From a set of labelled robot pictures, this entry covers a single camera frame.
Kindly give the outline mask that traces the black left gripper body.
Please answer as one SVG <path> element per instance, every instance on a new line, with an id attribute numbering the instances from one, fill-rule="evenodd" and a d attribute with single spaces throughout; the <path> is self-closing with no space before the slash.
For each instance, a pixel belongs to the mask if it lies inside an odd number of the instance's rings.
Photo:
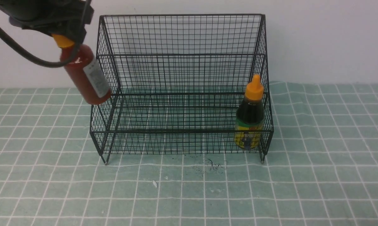
<path id="1" fill-rule="evenodd" d="M 0 11 L 12 26 L 62 35 L 61 23 L 90 24 L 94 15 L 87 0 L 0 0 Z"/>

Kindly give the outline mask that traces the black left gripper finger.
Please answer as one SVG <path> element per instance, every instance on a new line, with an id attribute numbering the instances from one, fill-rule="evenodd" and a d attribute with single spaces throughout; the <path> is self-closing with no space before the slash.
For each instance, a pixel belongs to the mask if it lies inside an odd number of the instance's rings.
<path id="1" fill-rule="evenodd" d="M 82 45 L 86 36 L 85 25 L 78 23 L 61 23 L 61 47 L 71 47 L 74 44 Z"/>

